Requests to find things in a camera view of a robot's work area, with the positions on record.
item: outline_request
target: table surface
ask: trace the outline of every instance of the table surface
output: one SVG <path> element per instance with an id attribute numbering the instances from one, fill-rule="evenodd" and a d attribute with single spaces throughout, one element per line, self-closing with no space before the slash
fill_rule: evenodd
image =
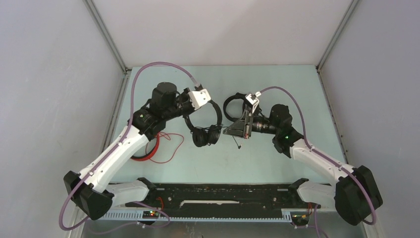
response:
<path id="1" fill-rule="evenodd" d="M 287 89 L 302 109 L 309 141 L 335 159 L 345 161 L 313 65 L 186 66 L 184 68 L 208 89 L 212 99 L 220 108 L 224 100 L 236 92 L 257 92 L 268 86 Z M 132 70 L 113 139 L 123 130 L 129 119 L 130 92 L 134 76 L 139 69 L 135 67 Z M 150 67 L 140 74 L 137 81 L 134 95 L 135 110 L 151 97 L 152 90 L 160 82 L 172 82 L 178 91 L 186 87 L 194 89 L 189 77 L 180 70 L 168 66 Z M 280 90 L 269 90 L 260 96 L 260 101 L 262 112 L 267 116 L 274 104 L 288 105 L 293 116 L 293 126 L 302 132 L 298 111 L 285 93 Z M 242 102 L 233 101 L 228 107 L 228 112 L 231 115 L 240 114 L 241 105 Z M 211 105 L 205 105 L 190 118 L 195 126 L 206 127 L 216 122 L 216 115 Z M 224 118 L 223 124 L 232 123 Z M 292 183 L 300 178 L 327 182 L 304 164 L 279 154 L 271 142 L 273 135 L 254 132 L 248 140 L 239 138 L 237 141 L 243 143 L 243 146 L 238 149 L 231 136 L 222 134 L 217 144 L 198 148 L 194 145 L 183 118 L 167 122 L 163 131 L 180 133 L 185 137 L 184 143 L 172 161 L 156 164 L 151 161 L 129 160 L 112 181 L 124 182 L 145 177 L 152 182 L 182 183 Z M 168 160 L 180 141 L 181 138 L 176 136 L 173 136 L 171 141 L 162 139 L 153 159 Z"/>

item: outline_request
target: headphones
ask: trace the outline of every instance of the headphones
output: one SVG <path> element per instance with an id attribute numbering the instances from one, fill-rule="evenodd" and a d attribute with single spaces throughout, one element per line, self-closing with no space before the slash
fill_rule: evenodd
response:
<path id="1" fill-rule="evenodd" d="M 220 132 L 222 130 L 222 111 L 220 110 L 219 105 L 213 100 L 210 100 L 209 103 L 211 103 L 217 114 L 216 125 L 211 125 L 206 128 L 195 127 L 191 123 L 190 117 L 184 116 L 185 123 L 190 129 L 190 132 L 193 135 L 193 142 L 197 147 L 216 144 L 216 142 L 219 140 Z"/>

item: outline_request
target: gray floor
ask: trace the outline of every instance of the gray floor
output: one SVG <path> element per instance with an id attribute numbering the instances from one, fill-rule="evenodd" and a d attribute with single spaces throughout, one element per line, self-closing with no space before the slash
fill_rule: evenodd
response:
<path id="1" fill-rule="evenodd" d="M 315 229 L 293 229 L 289 223 L 228 223 L 228 222 L 173 222 L 165 228 L 142 229 L 131 225 L 106 235 L 94 235 L 87 231 L 107 231 L 125 222 L 88 221 L 82 238 L 315 238 Z M 319 227 L 330 238 L 363 238 L 362 225 L 347 224 L 336 213 L 319 213 Z"/>

